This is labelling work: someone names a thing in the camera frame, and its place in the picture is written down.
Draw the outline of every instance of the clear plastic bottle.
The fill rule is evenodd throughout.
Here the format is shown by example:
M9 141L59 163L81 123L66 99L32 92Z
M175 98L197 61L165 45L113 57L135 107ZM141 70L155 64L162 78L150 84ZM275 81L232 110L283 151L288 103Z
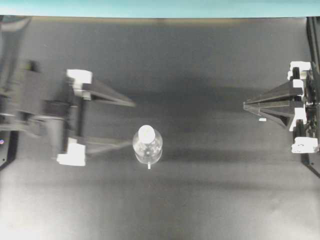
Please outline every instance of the clear plastic bottle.
M151 164L158 162L162 155L163 140L160 133L150 125L143 125L137 131L132 140L135 156L142 164Z

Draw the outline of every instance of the white plastic bracket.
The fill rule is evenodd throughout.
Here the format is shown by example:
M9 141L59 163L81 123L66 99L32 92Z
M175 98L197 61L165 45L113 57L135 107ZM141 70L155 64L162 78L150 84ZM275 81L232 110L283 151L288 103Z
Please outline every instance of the white plastic bracket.
M77 139L69 137L66 154L58 154L56 160L61 165L85 166L86 146L77 143Z
M318 139L315 137L298 136L291 146L291 152L294 154L312 154L317 151Z
M74 79L72 85L74 94L78 97L84 97L85 99L90 100L90 93L83 91L83 84L92 83L92 72L82 69L67 69L66 75L69 78Z

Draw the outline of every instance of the white bottle cap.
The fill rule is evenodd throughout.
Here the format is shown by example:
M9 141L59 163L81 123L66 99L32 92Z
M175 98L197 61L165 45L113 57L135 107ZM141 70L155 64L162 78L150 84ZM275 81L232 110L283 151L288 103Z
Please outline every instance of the white bottle cap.
M156 133L152 126L143 125L138 131L139 140L144 144L150 144L155 140Z

